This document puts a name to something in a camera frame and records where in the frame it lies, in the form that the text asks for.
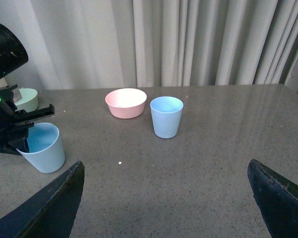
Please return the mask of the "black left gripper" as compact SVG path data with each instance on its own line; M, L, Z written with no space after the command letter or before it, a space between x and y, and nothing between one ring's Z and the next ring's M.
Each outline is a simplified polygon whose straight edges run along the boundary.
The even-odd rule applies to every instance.
M0 153L19 155L29 152L27 138L34 121L51 117L55 113L53 105L33 112L17 111L13 102L13 89L0 89Z

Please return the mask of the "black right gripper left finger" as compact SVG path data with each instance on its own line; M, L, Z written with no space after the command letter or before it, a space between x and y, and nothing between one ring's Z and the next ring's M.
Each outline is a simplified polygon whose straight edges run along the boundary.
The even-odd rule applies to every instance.
M81 161L0 219L0 238L68 238L81 202Z

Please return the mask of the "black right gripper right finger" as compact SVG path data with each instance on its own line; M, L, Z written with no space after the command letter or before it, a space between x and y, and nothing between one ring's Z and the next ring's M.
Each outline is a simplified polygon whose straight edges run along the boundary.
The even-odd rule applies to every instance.
M298 238L298 185L257 160L247 175L271 237Z

